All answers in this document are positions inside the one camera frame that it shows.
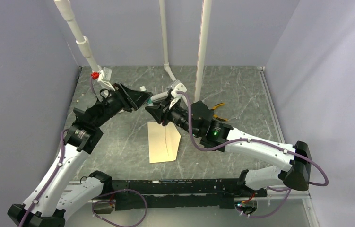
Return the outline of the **white green glue stick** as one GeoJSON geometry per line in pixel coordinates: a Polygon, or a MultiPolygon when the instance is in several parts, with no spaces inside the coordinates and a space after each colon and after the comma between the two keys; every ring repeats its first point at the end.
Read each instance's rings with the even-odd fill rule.
{"type": "Polygon", "coordinates": [[[153,106],[154,104],[153,104],[153,101],[151,99],[153,94],[151,92],[147,91],[145,86],[141,86],[139,89],[140,89],[140,91],[145,93],[145,98],[147,99],[146,100],[147,106],[153,106]]]}

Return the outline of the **tan paper envelope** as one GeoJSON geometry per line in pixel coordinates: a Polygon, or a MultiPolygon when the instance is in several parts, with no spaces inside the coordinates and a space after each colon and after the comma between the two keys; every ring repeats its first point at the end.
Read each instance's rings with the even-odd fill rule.
{"type": "Polygon", "coordinates": [[[181,135],[174,124],[162,126],[156,122],[149,122],[147,132],[151,164],[172,162],[177,159],[181,135]]]}

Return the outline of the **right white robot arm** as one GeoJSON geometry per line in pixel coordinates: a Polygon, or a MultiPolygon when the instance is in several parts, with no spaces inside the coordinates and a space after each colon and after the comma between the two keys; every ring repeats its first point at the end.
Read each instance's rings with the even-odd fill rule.
{"type": "Polygon", "coordinates": [[[283,144],[247,134],[214,118],[214,111],[198,101],[184,109],[166,98],[145,110],[162,125],[169,123],[188,132],[193,146],[200,151],[220,151],[250,156],[269,163],[258,170],[243,170],[237,182],[242,196],[249,196],[264,187],[284,185],[307,191],[310,185],[311,154],[308,144],[297,141],[283,144]]]}

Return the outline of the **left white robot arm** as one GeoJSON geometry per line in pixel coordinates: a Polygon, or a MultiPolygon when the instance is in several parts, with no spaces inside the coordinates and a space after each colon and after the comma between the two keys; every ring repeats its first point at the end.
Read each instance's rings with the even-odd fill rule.
{"type": "Polygon", "coordinates": [[[19,227],[63,227],[90,199],[108,198],[113,192],[112,178],[101,171],[93,172],[69,193],[64,191],[101,139],[100,127],[120,111],[138,110],[152,95],[115,83],[112,89],[101,89],[91,107],[75,107],[75,121],[61,132],[53,164],[23,203],[11,205],[10,219],[19,227]]]}

